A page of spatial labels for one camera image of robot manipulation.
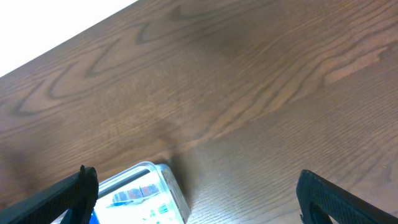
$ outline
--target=wooden surface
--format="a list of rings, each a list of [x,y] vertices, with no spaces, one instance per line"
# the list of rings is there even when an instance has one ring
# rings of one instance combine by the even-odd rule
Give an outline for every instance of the wooden surface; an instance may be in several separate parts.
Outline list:
[[[167,160],[189,223],[298,223],[302,169],[397,215],[397,3],[138,1],[0,78],[0,203]]]

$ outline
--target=plastic package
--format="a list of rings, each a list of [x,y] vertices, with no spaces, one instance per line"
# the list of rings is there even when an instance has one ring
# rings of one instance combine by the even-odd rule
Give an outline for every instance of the plastic package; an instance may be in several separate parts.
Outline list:
[[[188,205],[170,168],[141,162],[99,184],[90,224],[186,223]]]

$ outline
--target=clear plastic box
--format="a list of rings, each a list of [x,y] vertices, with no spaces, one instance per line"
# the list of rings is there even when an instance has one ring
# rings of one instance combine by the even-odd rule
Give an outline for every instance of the clear plastic box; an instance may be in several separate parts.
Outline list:
[[[141,162],[99,184],[90,224],[186,223],[188,205],[170,168]]]

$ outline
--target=white background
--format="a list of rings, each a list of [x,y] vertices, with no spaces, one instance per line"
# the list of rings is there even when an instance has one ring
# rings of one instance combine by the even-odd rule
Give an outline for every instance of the white background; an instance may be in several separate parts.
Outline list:
[[[136,1],[1,0],[0,77]]]

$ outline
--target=wooden table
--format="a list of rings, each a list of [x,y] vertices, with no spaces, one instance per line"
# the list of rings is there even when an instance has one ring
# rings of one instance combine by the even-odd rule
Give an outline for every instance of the wooden table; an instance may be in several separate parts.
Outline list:
[[[1,203],[166,160],[189,223],[298,223],[302,169],[397,215],[397,24],[397,1],[140,0],[0,78]]]

